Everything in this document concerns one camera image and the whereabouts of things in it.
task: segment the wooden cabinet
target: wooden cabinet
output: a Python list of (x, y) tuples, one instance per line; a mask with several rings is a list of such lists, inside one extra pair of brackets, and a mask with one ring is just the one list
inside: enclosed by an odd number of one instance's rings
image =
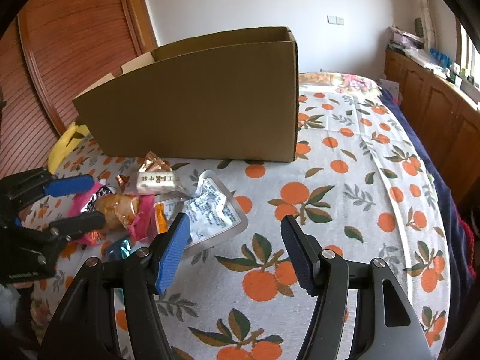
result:
[(453, 139), (439, 170), (454, 200), (460, 202), (480, 175), (480, 116), (471, 105), (463, 102), (454, 121)]
[(452, 191), (461, 213), (480, 204), (480, 112), (450, 83), (387, 50), (385, 74), (400, 83), (401, 110)]
[(424, 83), (420, 99), (423, 107), (416, 115), (417, 135), (440, 170), (449, 145), (455, 138), (453, 131), (460, 101), (453, 91), (445, 88), (440, 79), (430, 74)]
[(427, 78), (427, 72), (413, 61), (406, 60), (400, 81), (400, 92), (407, 101), (402, 102), (402, 112), (409, 120), (412, 128), (418, 133), (422, 121), (420, 112), (424, 107), (422, 89)]
[(402, 82), (403, 65), (405, 58), (393, 51), (387, 50), (385, 58), (385, 74), (387, 80), (394, 81), (396, 83)]

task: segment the snack wrapper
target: snack wrapper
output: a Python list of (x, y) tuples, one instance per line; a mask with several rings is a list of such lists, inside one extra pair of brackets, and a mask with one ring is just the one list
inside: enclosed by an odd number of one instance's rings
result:
[[(95, 202), (97, 199), (106, 195), (111, 195), (115, 192), (115, 188), (107, 187), (102, 183), (96, 182), (89, 191), (77, 193), (75, 195), (67, 215), (71, 218), (72, 216), (77, 216), (83, 212), (92, 212), (95, 210)], [(101, 229), (86, 233), (80, 239), (72, 242), (89, 246), (98, 245), (98, 243), (105, 238), (100, 230)]]
[(200, 175), (195, 195), (184, 202), (183, 211), (190, 218), (191, 237), (183, 257), (226, 241), (248, 226), (247, 216), (236, 199), (210, 170)]
[(173, 172), (135, 172), (130, 176), (124, 193), (131, 195), (160, 195), (184, 189)]
[(147, 236), (147, 229), (150, 225), (150, 217), (154, 210), (155, 196), (145, 195), (140, 196), (140, 204), (138, 207), (138, 214), (135, 219), (127, 227), (133, 239), (143, 240)]
[(183, 193), (171, 192), (155, 196), (150, 226), (147, 230), (148, 240), (153, 241), (157, 234), (166, 233), (179, 212), (182, 212), (183, 201), (189, 197)]
[(126, 229), (134, 222), (140, 205), (138, 196), (115, 193), (98, 198), (95, 210), (105, 216), (105, 230), (124, 227)]

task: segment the bedsheet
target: bedsheet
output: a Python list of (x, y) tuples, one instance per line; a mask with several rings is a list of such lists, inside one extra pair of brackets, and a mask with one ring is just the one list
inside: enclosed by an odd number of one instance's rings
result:
[[(280, 219), (292, 214), (305, 233), (345, 259), (383, 258), (437, 357), (449, 317), (449, 250), (422, 155), (373, 81), (306, 74), (301, 83), (294, 162), (168, 159), (192, 192), (205, 169), (215, 171), (249, 219), (243, 233), (182, 260), (172, 286), (157, 298), (172, 350), (189, 360), (297, 357), (316, 299), (299, 287), (282, 243)], [(130, 174), (141, 162), (105, 156), (89, 135), (58, 176), (90, 174), (115, 185), (116, 175)], [(70, 204), (71, 197), (45, 198), (25, 223), (41, 228), (66, 215)], [(115, 237), (85, 251), (68, 245), (56, 276), (35, 283), (31, 311), (39, 339), (80, 266), (90, 256), (101, 258)], [(115, 302), (122, 356), (132, 359), (120, 294)], [(355, 305), (356, 291), (349, 291), (339, 359), (349, 356)]]
[(450, 189), (447, 187), (438, 170), (433, 165), (419, 138), (409, 125), (398, 105), (393, 102), (392, 95), (382, 89), (380, 99), (395, 115), (399, 123), (409, 136), (415, 150), (422, 157), (427, 171), (434, 177), (434, 185), (438, 194), (438, 207), (442, 215), (443, 228), (447, 239), (450, 253), (450, 276), (451, 276), (451, 299), (450, 319), (446, 330), (445, 345), (450, 347), (459, 337), (463, 326), (460, 326), (459, 316), (471, 287), (474, 277), (471, 269), (471, 245), (465, 235), (464, 228), (459, 222), (458, 212), (452, 198)]

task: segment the cardboard box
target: cardboard box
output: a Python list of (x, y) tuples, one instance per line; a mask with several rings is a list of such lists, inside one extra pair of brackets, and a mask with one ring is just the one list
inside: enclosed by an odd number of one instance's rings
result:
[(105, 154), (294, 160), (298, 60), (287, 27), (180, 40), (122, 71), (73, 101)]

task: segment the candy wrapper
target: candy wrapper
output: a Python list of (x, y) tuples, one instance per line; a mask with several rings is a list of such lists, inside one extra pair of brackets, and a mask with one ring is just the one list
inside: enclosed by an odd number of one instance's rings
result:
[(138, 214), (127, 227), (128, 232), (133, 239), (143, 240), (147, 237), (147, 229), (150, 225), (150, 217), (154, 210), (155, 196), (145, 195), (140, 196), (140, 205), (138, 208)]
[(184, 189), (173, 172), (135, 172), (130, 176), (124, 193), (131, 195), (161, 195)]
[(105, 216), (105, 230), (128, 227), (134, 222), (140, 205), (138, 196), (121, 195), (115, 193), (98, 198), (95, 201), (95, 210)]
[[(68, 211), (69, 218), (77, 216), (83, 212), (92, 212), (95, 210), (95, 202), (97, 199), (115, 193), (115, 188), (107, 187), (96, 182), (94, 186), (87, 192), (77, 193), (73, 198), (71, 209)], [(105, 237), (100, 233), (101, 229), (91, 231), (84, 234), (80, 239), (73, 242), (82, 245), (97, 245)]]
[(192, 199), (184, 202), (183, 211), (190, 218), (191, 240), (184, 257), (209, 249), (243, 232), (247, 216), (218, 176), (204, 171)]
[(158, 158), (152, 151), (149, 151), (143, 164), (140, 166), (139, 172), (171, 172), (170, 165)]
[(118, 187), (120, 188), (120, 192), (124, 193), (128, 180), (130, 180), (130, 176), (118, 175), (115, 177), (115, 179), (117, 180)]

